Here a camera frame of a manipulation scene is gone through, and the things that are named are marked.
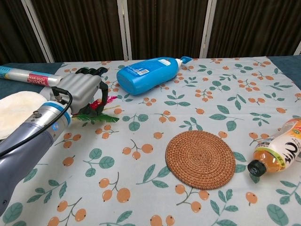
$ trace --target white tortilla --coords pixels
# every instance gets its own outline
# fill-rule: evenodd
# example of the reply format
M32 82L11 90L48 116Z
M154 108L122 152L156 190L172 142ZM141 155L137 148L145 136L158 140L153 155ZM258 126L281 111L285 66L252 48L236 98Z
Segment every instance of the white tortilla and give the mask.
M29 91L14 93L1 99L0 140L13 133L46 101L41 94Z

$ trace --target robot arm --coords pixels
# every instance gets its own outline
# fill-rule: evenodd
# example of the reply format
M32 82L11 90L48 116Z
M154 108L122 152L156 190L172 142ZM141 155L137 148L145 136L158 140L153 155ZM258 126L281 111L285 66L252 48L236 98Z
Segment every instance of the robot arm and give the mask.
M98 75L67 75L57 87L52 87L50 101L34 111L0 144L0 216L6 210L16 185L28 175L70 124L72 115L97 114L103 110L108 86L101 81L100 72ZM98 89L103 93L102 104L93 112L89 102Z

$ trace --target table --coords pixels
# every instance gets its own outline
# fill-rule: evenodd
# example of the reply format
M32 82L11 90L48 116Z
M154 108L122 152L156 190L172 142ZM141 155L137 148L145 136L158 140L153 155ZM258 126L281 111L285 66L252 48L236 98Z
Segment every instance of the table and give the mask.
M73 120L17 185L1 225L301 225L301 158L260 179L246 169L258 141L301 116L291 79L264 56L195 59L172 81L131 96L116 72L134 62L61 65L56 74L107 67L103 79L117 98L104 113L119 121ZM236 173L224 187L191 188L166 167L168 142L191 129L221 137L234 152Z

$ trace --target woven rattan coaster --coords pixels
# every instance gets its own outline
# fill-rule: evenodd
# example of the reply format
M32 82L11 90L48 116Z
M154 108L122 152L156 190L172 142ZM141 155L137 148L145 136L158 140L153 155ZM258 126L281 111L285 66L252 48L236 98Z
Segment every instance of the woven rattan coaster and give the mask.
M235 158L229 146L214 134L186 131L166 148L166 163L183 183L199 189L216 189L234 175Z

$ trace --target bottle cap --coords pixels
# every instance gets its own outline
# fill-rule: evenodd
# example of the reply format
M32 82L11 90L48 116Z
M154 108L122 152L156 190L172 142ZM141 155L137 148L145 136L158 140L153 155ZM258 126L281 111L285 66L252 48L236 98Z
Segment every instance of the bottle cap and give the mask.
M261 161L253 160L248 164L248 170L253 176L260 177L267 171L267 168Z

